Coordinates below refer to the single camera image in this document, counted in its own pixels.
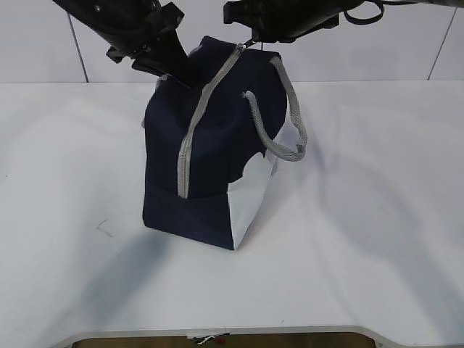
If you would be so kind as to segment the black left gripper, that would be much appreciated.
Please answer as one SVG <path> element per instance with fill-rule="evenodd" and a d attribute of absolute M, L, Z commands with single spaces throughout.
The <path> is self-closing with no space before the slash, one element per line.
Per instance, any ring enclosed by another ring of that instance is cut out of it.
<path fill-rule="evenodd" d="M 184 13 L 172 2 L 56 0 L 55 4 L 92 29 L 109 45 L 107 56 L 116 63 L 134 59 L 134 70 L 168 75 L 192 87 L 199 68 L 184 51 L 177 28 Z"/>

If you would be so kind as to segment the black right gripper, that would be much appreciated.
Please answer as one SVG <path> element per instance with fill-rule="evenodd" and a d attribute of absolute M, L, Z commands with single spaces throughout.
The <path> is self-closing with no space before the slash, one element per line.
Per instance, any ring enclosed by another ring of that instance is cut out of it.
<path fill-rule="evenodd" d="M 293 43 L 298 38 L 339 24 L 340 1 L 228 1 L 223 22 L 251 29 L 248 44 Z"/>

